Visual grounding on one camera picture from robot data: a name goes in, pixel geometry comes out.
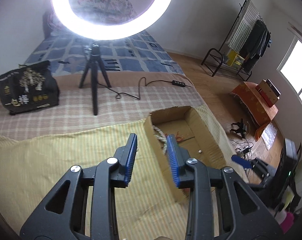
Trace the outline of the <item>orange cloth covered table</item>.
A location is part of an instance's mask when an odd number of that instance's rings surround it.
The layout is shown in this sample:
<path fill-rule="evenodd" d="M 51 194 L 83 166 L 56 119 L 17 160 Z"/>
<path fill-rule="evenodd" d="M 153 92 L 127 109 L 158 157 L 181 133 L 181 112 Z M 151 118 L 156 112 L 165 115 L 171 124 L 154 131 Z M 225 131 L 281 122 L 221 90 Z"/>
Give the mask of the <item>orange cloth covered table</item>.
<path fill-rule="evenodd" d="M 265 128 L 272 122 L 278 113 L 276 105 L 270 107 L 263 96 L 258 92 L 259 85 L 253 82 L 243 82 L 232 90 L 232 94 L 239 97 L 246 106 L 255 123 L 254 139 L 258 141 Z"/>

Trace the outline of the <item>dark hanging clothes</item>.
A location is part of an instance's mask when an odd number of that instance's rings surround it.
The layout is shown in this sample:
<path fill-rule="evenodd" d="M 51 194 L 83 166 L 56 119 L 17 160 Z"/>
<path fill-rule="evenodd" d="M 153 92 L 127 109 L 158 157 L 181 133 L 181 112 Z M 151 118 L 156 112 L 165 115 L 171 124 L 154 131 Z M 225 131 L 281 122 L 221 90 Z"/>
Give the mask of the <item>dark hanging clothes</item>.
<path fill-rule="evenodd" d="M 263 57 L 267 48 L 272 43 L 271 34 L 263 21 L 257 20 L 247 38 L 245 44 L 240 50 L 240 56 L 245 59 L 242 64 L 243 69 L 249 73 L 256 63 Z"/>

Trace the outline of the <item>white power strip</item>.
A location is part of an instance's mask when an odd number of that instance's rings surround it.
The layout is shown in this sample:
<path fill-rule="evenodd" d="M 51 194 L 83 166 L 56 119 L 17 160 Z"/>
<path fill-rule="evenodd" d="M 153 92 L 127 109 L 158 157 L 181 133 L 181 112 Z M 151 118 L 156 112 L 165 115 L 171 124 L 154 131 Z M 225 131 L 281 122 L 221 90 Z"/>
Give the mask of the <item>white power strip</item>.
<path fill-rule="evenodd" d="M 244 158 L 246 155 L 251 153 L 251 147 L 245 146 L 243 149 L 237 148 L 236 149 L 236 154 L 242 158 Z"/>

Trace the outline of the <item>black tripod stand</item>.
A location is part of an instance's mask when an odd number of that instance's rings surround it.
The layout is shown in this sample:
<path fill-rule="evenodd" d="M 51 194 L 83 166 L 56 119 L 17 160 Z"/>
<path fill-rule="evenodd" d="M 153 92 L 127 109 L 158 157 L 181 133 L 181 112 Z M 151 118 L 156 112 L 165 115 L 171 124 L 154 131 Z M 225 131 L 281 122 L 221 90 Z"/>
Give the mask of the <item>black tripod stand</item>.
<path fill-rule="evenodd" d="M 101 70 L 108 88 L 111 88 L 111 83 L 109 81 L 103 60 L 101 58 L 100 46 L 97 41 L 94 41 L 92 43 L 90 47 L 90 51 L 91 53 L 88 61 L 86 62 L 84 73 L 79 83 L 79 88 L 83 88 L 84 81 L 90 70 L 93 114 L 97 116 L 98 115 L 98 68 Z"/>

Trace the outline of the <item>striped white towel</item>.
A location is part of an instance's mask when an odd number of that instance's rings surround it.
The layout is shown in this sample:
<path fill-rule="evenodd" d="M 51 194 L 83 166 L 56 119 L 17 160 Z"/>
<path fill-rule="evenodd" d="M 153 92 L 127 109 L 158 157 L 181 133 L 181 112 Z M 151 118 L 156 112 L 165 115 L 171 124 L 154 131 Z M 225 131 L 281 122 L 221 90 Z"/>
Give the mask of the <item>striped white towel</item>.
<path fill-rule="evenodd" d="M 227 37 L 227 46 L 237 53 L 242 49 L 260 14 L 251 0 L 246 0 L 231 33 Z"/>

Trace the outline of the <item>small black floor tripod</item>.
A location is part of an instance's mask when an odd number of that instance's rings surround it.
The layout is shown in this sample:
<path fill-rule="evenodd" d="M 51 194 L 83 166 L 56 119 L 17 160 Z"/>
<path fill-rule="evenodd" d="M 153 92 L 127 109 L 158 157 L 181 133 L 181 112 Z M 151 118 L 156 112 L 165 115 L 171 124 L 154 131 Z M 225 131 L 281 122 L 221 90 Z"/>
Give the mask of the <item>small black floor tripod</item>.
<path fill-rule="evenodd" d="M 239 134 L 242 139 L 246 139 L 247 134 L 247 125 L 245 124 L 244 120 L 241 119 L 239 122 L 231 123 L 231 132 L 235 134 Z"/>

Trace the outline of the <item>bubble wrap sheet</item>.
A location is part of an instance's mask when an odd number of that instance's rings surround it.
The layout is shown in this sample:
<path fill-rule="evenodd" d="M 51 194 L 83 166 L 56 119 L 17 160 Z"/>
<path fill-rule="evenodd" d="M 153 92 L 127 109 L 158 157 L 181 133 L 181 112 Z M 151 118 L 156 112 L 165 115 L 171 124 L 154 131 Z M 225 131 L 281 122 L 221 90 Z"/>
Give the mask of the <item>bubble wrap sheet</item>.
<path fill-rule="evenodd" d="M 277 133 L 278 129 L 272 123 L 268 124 L 263 130 L 261 137 L 266 146 L 266 150 L 269 151 L 273 146 Z"/>

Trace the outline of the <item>black clothes rack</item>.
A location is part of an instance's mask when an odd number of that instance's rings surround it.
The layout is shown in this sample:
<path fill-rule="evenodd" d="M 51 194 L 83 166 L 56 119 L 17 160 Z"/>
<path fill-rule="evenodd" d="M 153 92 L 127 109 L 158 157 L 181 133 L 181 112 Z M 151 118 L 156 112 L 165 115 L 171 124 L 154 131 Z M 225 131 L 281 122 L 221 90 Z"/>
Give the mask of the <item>black clothes rack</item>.
<path fill-rule="evenodd" d="M 245 0 L 219 48 L 210 48 L 201 68 L 217 75 L 248 81 L 256 63 L 272 44 L 271 32 L 251 0 Z"/>

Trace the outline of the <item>red string green pendant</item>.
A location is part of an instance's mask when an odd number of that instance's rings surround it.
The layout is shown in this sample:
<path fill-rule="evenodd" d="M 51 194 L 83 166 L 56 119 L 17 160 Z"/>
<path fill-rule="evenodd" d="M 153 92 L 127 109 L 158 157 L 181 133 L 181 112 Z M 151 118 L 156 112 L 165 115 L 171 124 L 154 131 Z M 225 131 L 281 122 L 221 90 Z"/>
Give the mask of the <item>red string green pendant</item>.
<path fill-rule="evenodd" d="M 194 133 L 189 129 L 181 129 L 175 132 L 175 139 L 177 143 L 182 143 L 194 137 Z"/>

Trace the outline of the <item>blue patterned bed sheet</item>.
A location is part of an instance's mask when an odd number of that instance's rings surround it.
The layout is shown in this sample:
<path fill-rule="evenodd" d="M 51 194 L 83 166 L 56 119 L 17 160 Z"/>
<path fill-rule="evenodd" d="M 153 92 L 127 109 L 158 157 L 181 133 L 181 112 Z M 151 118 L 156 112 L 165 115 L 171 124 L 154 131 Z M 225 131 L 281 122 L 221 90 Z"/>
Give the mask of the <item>blue patterned bed sheet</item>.
<path fill-rule="evenodd" d="M 50 61 L 53 76 L 82 74 L 92 41 L 77 35 L 45 39 L 25 61 L 26 65 Z M 109 72 L 165 72 L 183 74 L 181 67 L 146 31 L 120 40 L 99 42 L 101 58 Z"/>

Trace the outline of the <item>plaid bed sheet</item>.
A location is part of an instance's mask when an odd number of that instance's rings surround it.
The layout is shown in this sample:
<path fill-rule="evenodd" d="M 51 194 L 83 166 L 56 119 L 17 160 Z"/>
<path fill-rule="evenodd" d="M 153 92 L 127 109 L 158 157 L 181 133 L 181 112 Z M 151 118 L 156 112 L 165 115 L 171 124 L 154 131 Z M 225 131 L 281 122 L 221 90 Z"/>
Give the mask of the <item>plaid bed sheet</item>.
<path fill-rule="evenodd" d="M 204 104 L 193 87 L 122 87 L 119 91 L 125 94 L 117 99 L 115 93 L 106 88 L 98 90 L 97 116 L 92 112 L 91 90 L 88 88 L 62 91 L 58 106 L 15 116 L 9 115 L 0 104 L 0 135 L 25 140 L 80 132 L 145 119 L 158 109 Z"/>

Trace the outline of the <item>brown cardboard package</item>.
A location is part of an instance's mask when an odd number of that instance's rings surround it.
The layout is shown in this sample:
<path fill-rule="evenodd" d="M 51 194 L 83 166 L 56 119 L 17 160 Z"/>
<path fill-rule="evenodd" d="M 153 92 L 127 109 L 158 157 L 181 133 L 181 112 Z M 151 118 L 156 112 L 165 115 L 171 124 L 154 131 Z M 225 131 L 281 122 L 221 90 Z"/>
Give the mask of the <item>brown cardboard package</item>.
<path fill-rule="evenodd" d="M 256 90 L 264 98 L 269 107 L 272 107 L 280 99 L 281 93 L 273 85 L 270 79 L 262 80 L 257 86 Z"/>

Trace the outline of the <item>folded floral quilt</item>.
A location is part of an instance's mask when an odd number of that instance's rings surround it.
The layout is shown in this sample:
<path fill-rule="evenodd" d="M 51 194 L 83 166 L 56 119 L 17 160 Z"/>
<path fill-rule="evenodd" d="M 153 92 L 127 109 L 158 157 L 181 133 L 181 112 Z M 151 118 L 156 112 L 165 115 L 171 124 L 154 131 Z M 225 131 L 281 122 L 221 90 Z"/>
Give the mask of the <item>folded floral quilt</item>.
<path fill-rule="evenodd" d="M 122 24 L 137 17 L 129 0 L 78 0 L 71 3 L 71 9 L 80 18 L 98 24 Z M 72 35 L 52 9 L 45 15 L 47 36 Z"/>

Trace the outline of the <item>window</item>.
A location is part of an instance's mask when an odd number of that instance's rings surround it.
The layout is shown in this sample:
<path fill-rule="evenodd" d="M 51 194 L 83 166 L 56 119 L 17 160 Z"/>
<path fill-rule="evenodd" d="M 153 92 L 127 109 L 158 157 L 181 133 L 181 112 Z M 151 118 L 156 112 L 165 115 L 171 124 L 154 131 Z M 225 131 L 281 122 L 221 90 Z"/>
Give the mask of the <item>window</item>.
<path fill-rule="evenodd" d="M 302 94 L 302 41 L 295 36 L 282 59 L 278 72 L 292 86 L 298 95 Z"/>

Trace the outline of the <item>cardboard box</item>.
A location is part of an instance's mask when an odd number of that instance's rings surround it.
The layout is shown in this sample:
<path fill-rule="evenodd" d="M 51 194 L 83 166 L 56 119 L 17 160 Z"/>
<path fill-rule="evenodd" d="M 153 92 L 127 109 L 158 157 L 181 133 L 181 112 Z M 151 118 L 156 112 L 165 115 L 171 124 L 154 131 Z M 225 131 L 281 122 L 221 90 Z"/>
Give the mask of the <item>cardboard box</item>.
<path fill-rule="evenodd" d="M 194 133 L 194 137 L 178 145 L 185 148 L 191 157 L 212 168 L 220 169 L 231 165 L 233 150 L 226 133 L 205 105 L 196 108 L 171 107 L 150 113 L 144 123 L 144 129 L 151 148 L 154 150 L 159 169 L 175 202 L 182 202 L 186 195 L 174 185 L 168 158 L 163 153 L 164 143 L 157 139 L 154 127 L 159 128 L 164 135 L 172 134 L 174 136 L 176 131 L 189 129 Z"/>

